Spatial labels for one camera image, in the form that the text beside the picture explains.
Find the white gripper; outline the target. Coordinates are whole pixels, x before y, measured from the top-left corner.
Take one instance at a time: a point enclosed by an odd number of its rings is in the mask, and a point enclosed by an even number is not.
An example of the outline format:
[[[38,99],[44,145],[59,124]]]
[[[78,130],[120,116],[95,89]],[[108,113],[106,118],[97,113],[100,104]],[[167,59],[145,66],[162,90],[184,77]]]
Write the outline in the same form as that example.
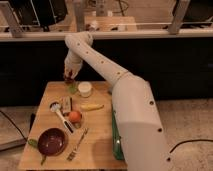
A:
[[[64,78],[65,79],[74,79],[80,71],[79,64],[69,64],[64,67]]]

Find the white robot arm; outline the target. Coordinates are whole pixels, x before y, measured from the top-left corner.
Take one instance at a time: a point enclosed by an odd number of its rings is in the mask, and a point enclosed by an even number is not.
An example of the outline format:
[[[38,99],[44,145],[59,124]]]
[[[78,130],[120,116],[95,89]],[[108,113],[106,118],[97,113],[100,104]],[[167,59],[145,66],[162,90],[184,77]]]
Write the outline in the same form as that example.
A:
[[[88,32],[65,36],[64,74],[75,78],[87,62],[112,87],[112,109],[128,171],[175,171],[151,87],[92,48]]]

